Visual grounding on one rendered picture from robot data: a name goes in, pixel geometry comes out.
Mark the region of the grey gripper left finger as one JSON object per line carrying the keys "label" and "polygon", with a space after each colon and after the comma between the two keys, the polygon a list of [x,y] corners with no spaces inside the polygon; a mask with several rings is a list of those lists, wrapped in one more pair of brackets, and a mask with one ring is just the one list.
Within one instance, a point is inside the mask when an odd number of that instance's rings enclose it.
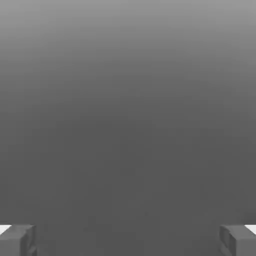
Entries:
{"label": "grey gripper left finger", "polygon": [[0,256],[38,256],[33,224],[0,224]]}

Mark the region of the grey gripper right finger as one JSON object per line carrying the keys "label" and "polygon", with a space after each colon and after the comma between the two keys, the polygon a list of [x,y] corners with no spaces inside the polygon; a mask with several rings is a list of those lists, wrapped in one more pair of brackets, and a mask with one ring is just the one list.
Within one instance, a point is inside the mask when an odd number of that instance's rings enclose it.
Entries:
{"label": "grey gripper right finger", "polygon": [[221,225],[218,236],[223,256],[256,256],[256,224]]}

